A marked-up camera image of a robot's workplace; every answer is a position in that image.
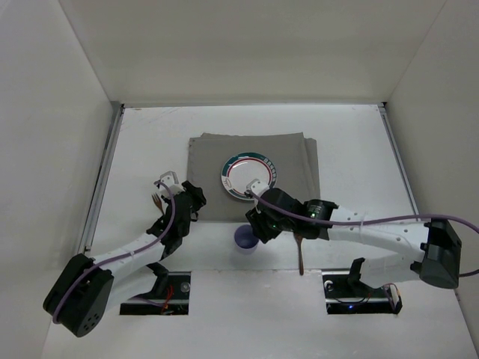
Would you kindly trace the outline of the lavender plastic cup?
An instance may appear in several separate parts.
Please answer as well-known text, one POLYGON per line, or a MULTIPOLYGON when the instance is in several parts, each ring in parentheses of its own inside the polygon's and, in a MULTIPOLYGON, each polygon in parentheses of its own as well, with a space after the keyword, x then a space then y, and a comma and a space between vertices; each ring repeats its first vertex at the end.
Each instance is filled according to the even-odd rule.
POLYGON ((253 234, 253 229, 249 224, 239 226, 234 233, 235 248, 241 254, 252 254, 256 250, 259 241, 259 238, 253 234))

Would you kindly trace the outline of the white plate green rim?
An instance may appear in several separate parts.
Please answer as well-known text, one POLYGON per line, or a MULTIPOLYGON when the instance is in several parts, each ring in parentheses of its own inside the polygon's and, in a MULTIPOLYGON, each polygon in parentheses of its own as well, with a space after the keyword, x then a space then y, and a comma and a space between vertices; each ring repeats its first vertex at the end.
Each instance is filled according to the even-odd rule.
POLYGON ((260 180, 269 187, 274 187, 277 180, 277 168, 268 157, 245 152, 230 157, 221 170, 221 183, 225 191, 233 198, 250 201, 245 193, 246 186, 252 180, 260 180))

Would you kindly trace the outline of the grey cloth placemat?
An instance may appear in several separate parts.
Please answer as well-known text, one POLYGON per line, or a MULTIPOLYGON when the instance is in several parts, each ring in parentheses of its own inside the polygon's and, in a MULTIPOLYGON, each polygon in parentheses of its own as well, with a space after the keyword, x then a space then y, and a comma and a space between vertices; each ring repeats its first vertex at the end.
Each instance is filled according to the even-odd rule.
POLYGON ((245 173, 230 166, 240 158, 250 158, 260 173, 248 174, 246 183, 263 180, 294 198, 305 201, 320 196, 317 142, 300 133, 266 136, 217 135, 204 133, 189 139, 187 180, 203 189, 207 205, 199 219, 214 222, 246 221, 254 202, 244 197, 245 188, 235 191, 222 181, 233 173, 245 173))

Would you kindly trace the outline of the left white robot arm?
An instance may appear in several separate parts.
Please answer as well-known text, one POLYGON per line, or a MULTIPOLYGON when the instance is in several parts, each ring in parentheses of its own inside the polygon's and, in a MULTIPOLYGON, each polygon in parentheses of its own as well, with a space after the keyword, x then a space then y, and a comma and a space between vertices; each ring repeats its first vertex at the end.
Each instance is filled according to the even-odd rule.
POLYGON ((168 270, 161 261, 182 245, 207 199, 202 188, 188 181, 175 184, 161 179, 156 186, 160 192, 153 198, 167 208, 152 227, 107 254, 75 255, 46 296, 43 309, 75 337, 89 334, 111 307, 164 290, 168 270))

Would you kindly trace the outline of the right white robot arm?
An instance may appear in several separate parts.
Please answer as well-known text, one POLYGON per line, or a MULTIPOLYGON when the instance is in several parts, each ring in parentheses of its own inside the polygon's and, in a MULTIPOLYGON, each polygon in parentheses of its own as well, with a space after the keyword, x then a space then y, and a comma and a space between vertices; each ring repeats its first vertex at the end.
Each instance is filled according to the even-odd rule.
POLYGON ((351 284, 376 289, 422 280, 442 289, 459 286, 462 242, 447 219, 419 221, 403 216, 371 220, 331 201, 300 202, 259 182, 248 185, 245 193, 255 203, 246 217, 262 243, 290 232, 302 239, 352 242, 388 252, 376 259, 354 259, 348 277, 351 284))

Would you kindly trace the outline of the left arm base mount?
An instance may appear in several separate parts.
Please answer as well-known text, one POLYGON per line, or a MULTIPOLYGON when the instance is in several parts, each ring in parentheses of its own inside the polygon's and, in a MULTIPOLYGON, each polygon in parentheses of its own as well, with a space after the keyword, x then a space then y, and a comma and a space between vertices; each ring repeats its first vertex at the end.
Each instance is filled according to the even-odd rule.
POLYGON ((120 305, 120 316, 185 316, 189 313, 192 273, 169 271, 160 263, 148 270, 156 276, 149 292, 137 294, 120 305))

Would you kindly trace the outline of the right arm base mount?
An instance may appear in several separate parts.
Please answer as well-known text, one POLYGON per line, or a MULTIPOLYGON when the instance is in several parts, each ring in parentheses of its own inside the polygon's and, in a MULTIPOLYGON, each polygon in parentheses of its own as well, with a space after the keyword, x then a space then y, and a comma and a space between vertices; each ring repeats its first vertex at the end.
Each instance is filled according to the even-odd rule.
POLYGON ((403 301, 397 285, 387 283, 372 288, 360 281, 360 265, 365 261, 353 261, 350 269, 322 271, 326 312, 330 315, 392 314, 398 315, 403 301))

